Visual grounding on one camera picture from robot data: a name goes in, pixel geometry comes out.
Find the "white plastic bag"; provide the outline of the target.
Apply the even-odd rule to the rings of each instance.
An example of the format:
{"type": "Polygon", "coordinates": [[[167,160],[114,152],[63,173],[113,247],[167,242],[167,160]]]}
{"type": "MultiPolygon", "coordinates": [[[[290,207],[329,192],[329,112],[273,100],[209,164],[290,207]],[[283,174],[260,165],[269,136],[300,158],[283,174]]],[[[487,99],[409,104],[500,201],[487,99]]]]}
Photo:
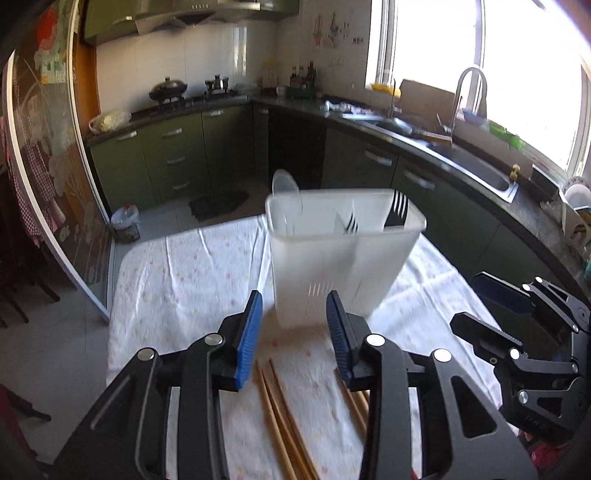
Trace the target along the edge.
{"type": "Polygon", "coordinates": [[[115,131],[131,120],[131,113],[121,109],[112,109],[93,117],[88,128],[94,135],[115,131]]]}

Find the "small trash bin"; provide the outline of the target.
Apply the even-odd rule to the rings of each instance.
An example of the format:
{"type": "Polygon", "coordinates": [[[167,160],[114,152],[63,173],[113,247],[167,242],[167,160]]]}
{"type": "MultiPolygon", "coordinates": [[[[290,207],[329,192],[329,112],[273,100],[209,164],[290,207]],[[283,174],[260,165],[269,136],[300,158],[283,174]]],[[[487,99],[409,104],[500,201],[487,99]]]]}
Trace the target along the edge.
{"type": "Polygon", "coordinates": [[[135,205],[124,205],[116,210],[110,224],[118,242],[132,243],[140,238],[140,216],[135,205]]]}

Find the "stainless steel sink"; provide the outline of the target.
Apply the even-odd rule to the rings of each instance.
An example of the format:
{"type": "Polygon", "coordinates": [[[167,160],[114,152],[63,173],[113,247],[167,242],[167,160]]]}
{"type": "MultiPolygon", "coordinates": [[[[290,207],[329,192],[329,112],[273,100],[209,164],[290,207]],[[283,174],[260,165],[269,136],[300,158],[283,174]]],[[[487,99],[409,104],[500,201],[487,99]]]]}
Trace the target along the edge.
{"type": "Polygon", "coordinates": [[[429,143],[427,148],[445,157],[455,168],[473,178],[506,203],[513,202],[519,185],[516,181],[510,180],[507,174],[455,144],[429,143]]]}

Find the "steel range hood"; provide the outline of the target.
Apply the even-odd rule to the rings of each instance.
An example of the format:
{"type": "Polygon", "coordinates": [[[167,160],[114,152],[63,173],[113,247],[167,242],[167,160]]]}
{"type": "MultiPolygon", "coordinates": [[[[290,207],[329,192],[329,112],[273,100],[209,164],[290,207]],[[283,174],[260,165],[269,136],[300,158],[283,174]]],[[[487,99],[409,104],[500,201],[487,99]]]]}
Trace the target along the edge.
{"type": "Polygon", "coordinates": [[[128,4],[130,11],[116,13],[107,25],[123,26],[139,35],[162,27],[274,20],[281,14],[274,1],[128,1],[128,4]]]}

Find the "glass sliding door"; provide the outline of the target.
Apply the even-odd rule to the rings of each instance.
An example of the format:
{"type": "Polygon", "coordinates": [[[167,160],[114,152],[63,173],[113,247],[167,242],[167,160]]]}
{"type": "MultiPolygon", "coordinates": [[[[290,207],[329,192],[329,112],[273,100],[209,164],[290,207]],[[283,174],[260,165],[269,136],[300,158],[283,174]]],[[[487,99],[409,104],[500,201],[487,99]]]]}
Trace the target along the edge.
{"type": "Polygon", "coordinates": [[[114,238],[76,111],[79,13],[77,1],[54,1],[25,29],[3,68],[4,132],[35,243],[108,319],[114,238]]]}

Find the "black wok with lid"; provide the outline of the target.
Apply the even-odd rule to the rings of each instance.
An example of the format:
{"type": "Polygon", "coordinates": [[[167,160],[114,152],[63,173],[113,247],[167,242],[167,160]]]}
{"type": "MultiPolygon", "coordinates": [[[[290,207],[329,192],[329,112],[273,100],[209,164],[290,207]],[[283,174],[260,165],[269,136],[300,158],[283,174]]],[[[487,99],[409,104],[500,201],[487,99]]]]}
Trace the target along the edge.
{"type": "Polygon", "coordinates": [[[149,98],[158,103],[182,100],[186,90],[187,84],[184,81],[166,77],[150,90],[149,98]]]}

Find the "floral white tablecloth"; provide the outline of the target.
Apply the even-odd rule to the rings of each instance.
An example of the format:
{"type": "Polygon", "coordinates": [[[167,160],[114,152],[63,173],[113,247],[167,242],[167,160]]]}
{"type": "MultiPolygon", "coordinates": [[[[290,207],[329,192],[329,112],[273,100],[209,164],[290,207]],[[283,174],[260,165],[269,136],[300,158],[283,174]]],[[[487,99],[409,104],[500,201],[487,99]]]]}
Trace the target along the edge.
{"type": "MultiPolygon", "coordinates": [[[[355,479],[363,445],[335,378],[327,324],[322,319],[308,327],[280,324],[263,217],[144,242],[124,256],[109,326],[107,379],[144,347],[162,354],[179,351],[215,332],[226,316],[242,311],[252,290],[263,295],[257,360],[266,378],[280,379],[315,470],[324,479],[355,479]]],[[[407,351],[449,350],[488,399],[500,404],[491,365],[450,329],[459,312],[492,321],[458,270],[420,237],[369,324],[407,351]]]]}

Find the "wooden cutting board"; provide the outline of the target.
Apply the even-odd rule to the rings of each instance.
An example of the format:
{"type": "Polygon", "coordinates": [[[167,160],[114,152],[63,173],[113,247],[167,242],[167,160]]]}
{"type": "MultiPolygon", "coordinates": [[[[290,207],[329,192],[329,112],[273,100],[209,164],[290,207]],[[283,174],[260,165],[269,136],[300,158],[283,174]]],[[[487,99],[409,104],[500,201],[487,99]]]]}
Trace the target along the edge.
{"type": "Polygon", "coordinates": [[[444,134],[451,125],[455,95],[421,82],[404,79],[400,86],[402,115],[434,133],[444,134]]]}

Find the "condiment bottles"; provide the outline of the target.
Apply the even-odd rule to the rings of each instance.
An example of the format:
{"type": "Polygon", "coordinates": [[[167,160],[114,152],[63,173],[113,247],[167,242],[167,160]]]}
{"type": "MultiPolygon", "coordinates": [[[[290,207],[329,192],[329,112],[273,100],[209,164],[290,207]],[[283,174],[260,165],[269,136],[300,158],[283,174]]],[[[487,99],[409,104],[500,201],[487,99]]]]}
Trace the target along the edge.
{"type": "Polygon", "coordinates": [[[294,66],[291,69],[290,87],[315,89],[315,83],[317,83],[317,69],[314,62],[310,62],[307,68],[294,66]]]}

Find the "brown chopstick red end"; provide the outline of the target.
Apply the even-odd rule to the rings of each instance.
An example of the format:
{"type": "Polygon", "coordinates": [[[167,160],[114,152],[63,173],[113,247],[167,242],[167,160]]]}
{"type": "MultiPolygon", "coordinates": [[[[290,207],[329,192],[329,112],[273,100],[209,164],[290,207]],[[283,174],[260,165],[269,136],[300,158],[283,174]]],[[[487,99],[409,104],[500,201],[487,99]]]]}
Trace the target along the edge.
{"type": "Polygon", "coordinates": [[[273,438],[273,446],[276,448],[277,459],[279,459],[283,476],[288,480],[297,480],[297,473],[294,466],[291,464],[290,455],[287,453],[287,448],[283,444],[283,438],[280,433],[280,426],[277,424],[276,415],[273,411],[273,403],[270,398],[270,390],[267,387],[266,379],[263,375],[263,370],[259,366],[259,362],[254,363],[256,374],[259,376],[260,395],[263,398],[263,409],[266,412],[267,423],[270,425],[271,437],[273,438]]]}

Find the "white plastic spoon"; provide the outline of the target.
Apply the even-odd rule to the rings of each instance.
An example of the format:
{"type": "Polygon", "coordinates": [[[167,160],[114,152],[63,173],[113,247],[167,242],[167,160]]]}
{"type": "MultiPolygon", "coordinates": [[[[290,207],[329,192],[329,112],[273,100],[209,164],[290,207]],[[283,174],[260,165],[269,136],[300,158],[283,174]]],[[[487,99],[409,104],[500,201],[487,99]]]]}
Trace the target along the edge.
{"type": "MultiPolygon", "coordinates": [[[[298,188],[296,180],[294,180],[290,173],[283,169],[277,169],[276,172],[273,173],[273,179],[271,180],[271,193],[273,193],[273,196],[280,194],[298,194],[300,193],[300,188],[298,188]]],[[[277,224],[283,226],[284,234],[287,234],[290,225],[288,224],[287,216],[280,207],[279,200],[276,200],[274,216],[276,216],[277,224]]]]}

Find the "brown wooden chopstick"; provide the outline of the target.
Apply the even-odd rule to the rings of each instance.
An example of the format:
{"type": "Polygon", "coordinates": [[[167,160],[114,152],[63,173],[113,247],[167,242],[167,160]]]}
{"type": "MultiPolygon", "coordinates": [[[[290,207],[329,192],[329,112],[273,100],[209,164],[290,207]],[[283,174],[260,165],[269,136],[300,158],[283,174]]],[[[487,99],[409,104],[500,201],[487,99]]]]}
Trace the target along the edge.
{"type": "Polygon", "coordinates": [[[301,436],[300,429],[297,427],[296,418],[294,418],[294,414],[291,413],[290,403],[287,401],[287,396],[284,394],[283,390],[283,383],[280,381],[280,375],[277,374],[276,366],[274,366],[273,360],[269,360],[270,370],[273,373],[274,381],[276,381],[277,389],[280,392],[280,400],[283,402],[283,408],[286,410],[287,413],[287,420],[290,424],[290,429],[293,431],[294,439],[297,442],[297,446],[300,448],[301,456],[303,456],[304,465],[308,468],[308,476],[314,480],[320,480],[321,477],[318,474],[318,470],[315,467],[315,463],[311,459],[310,453],[308,453],[307,446],[305,446],[304,438],[301,436]]]}

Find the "light bamboo chopstick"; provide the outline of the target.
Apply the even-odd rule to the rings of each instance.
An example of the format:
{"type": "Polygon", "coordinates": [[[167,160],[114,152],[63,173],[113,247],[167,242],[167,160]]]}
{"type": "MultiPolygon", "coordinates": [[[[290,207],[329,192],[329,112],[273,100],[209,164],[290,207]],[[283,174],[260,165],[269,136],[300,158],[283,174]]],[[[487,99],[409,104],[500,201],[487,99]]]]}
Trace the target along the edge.
{"type": "Polygon", "coordinates": [[[356,409],[360,412],[362,419],[367,422],[369,419],[369,396],[366,391],[352,393],[353,401],[356,402],[356,409]]]}
{"type": "Polygon", "coordinates": [[[351,412],[351,414],[353,415],[353,419],[355,419],[356,421],[356,426],[358,427],[359,433],[363,438],[365,438],[367,435],[368,421],[365,422],[362,419],[360,412],[356,409],[356,402],[353,401],[353,392],[349,391],[348,387],[346,387],[346,384],[342,381],[338,371],[335,371],[335,378],[337,379],[339,387],[341,387],[342,395],[346,399],[346,403],[349,407],[349,412],[351,412]]]}

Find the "black fork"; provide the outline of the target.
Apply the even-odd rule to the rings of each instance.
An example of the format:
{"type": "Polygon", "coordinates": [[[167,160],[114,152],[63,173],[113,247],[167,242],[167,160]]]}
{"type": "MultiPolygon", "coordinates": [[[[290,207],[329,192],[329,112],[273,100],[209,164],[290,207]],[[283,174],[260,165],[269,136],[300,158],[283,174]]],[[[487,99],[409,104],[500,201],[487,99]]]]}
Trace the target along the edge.
{"type": "Polygon", "coordinates": [[[403,227],[406,224],[408,210],[408,197],[403,192],[395,190],[392,207],[388,215],[388,218],[386,219],[384,227],[403,227]]]}

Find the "chrome kitchen faucet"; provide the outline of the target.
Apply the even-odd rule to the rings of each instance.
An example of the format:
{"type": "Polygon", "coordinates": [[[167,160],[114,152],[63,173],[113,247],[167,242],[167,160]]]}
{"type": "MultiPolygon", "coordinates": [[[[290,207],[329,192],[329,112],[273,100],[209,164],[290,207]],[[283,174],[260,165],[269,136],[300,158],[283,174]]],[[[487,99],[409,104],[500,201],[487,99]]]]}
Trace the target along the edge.
{"type": "Polygon", "coordinates": [[[464,119],[464,114],[461,113],[462,107],[479,120],[487,119],[487,94],[488,81],[481,67],[473,65],[460,74],[452,104],[451,132],[455,130],[457,120],[464,119]]]}

